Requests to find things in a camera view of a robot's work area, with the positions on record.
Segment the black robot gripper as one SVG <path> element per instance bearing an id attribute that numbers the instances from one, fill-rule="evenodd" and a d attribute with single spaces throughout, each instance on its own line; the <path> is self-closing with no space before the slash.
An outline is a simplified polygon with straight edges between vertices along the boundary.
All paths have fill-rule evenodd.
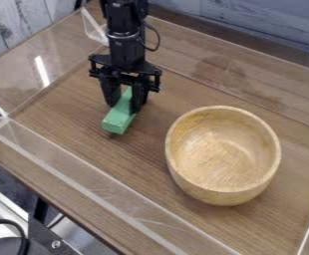
<path id="1" fill-rule="evenodd" d="M 145 40 L 133 35 L 107 34 L 109 54 L 93 54 L 90 76 L 101 81 L 107 105 L 113 108 L 122 96 L 122 85 L 133 87 L 132 111 L 137 114 L 149 92 L 160 92 L 162 70 L 146 59 Z"/>

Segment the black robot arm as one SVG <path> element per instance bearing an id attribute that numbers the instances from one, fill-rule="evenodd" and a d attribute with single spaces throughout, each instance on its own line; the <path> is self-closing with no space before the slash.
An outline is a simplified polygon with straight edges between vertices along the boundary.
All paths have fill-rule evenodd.
<path id="1" fill-rule="evenodd" d="M 148 22 L 149 0 L 101 0 L 107 21 L 110 54 L 93 54 L 90 76 L 101 81 L 107 105 L 113 108 L 122 98 L 122 85 L 133 95 L 130 114 L 148 103 L 150 92 L 160 92 L 162 70 L 148 61 L 148 51 L 156 52 L 161 35 Z"/>

